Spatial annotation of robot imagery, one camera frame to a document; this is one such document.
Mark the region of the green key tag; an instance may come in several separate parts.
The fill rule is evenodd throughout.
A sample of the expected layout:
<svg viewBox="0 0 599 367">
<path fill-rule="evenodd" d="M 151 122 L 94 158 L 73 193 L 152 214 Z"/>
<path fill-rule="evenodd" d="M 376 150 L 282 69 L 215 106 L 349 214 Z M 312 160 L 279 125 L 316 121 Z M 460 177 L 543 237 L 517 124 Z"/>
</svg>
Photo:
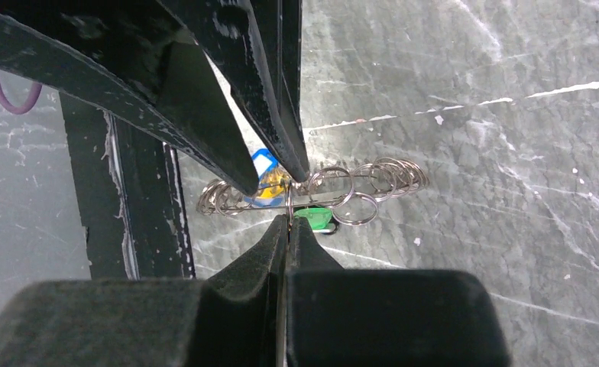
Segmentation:
<svg viewBox="0 0 599 367">
<path fill-rule="evenodd" d="M 323 206 L 304 206 L 295 211 L 293 216 L 295 219 L 306 219 L 314 233 L 333 235 L 339 229 L 339 222 L 332 210 Z"/>
</svg>

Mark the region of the yellow key tag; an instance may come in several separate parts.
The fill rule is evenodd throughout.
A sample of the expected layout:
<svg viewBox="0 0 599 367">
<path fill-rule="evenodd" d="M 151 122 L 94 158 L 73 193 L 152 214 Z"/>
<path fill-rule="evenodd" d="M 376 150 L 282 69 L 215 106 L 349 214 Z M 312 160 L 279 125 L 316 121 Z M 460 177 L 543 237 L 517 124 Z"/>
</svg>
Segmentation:
<svg viewBox="0 0 599 367">
<path fill-rule="evenodd" d="M 274 168 L 264 173 L 260 180 L 257 196 L 263 199 L 273 199 L 283 196 L 287 191 L 290 176 L 280 168 Z"/>
</svg>

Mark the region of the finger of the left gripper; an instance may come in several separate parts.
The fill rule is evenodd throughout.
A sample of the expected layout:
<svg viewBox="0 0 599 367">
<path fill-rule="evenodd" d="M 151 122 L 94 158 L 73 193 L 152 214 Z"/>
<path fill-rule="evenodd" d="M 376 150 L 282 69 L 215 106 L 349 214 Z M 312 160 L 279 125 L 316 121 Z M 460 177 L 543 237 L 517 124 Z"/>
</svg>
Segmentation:
<svg viewBox="0 0 599 367">
<path fill-rule="evenodd" d="M 205 54 L 156 1 L 0 1 L 0 69 L 111 113 L 242 193 L 258 178 Z"/>
<path fill-rule="evenodd" d="M 300 118 L 300 1 L 165 1 L 231 87 L 259 138 L 297 182 L 309 162 Z"/>
</svg>

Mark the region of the blue key tag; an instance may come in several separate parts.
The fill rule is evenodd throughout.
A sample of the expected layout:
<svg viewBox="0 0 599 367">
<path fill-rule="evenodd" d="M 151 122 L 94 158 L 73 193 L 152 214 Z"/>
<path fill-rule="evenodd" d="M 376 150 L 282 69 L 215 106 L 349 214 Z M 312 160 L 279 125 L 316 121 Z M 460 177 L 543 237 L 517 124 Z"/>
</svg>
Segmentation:
<svg viewBox="0 0 599 367">
<path fill-rule="evenodd" d="M 264 173 L 267 173 L 268 171 L 271 171 L 274 168 L 280 168 L 280 166 L 278 164 L 277 159 L 266 148 L 260 148 L 257 151 L 255 151 L 252 154 L 251 159 L 258 175 L 258 192 L 260 180 L 263 177 Z M 257 196 L 257 192 L 254 196 L 245 198 L 245 201 L 251 204 L 253 207 L 260 208 L 278 206 L 283 202 L 283 196 L 279 196 L 273 199 L 263 199 Z"/>
</svg>

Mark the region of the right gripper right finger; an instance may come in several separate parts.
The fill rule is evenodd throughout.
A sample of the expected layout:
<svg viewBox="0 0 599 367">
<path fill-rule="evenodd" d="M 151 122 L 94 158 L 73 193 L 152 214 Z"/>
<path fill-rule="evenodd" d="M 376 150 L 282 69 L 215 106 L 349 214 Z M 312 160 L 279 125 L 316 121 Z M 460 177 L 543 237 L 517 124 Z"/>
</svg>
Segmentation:
<svg viewBox="0 0 599 367">
<path fill-rule="evenodd" d="M 465 271 L 344 268 L 295 219 L 284 277 L 291 366 L 511 363 L 491 298 Z"/>
</svg>

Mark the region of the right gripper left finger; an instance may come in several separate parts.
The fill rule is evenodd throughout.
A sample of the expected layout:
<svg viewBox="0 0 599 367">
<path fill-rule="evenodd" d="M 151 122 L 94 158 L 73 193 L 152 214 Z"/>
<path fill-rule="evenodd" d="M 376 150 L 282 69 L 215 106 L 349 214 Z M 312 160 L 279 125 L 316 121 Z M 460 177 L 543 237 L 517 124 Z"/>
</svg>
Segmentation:
<svg viewBox="0 0 599 367">
<path fill-rule="evenodd" d="M 44 281 L 0 313 L 0 366 L 273 366 L 288 220 L 205 280 Z"/>
</svg>

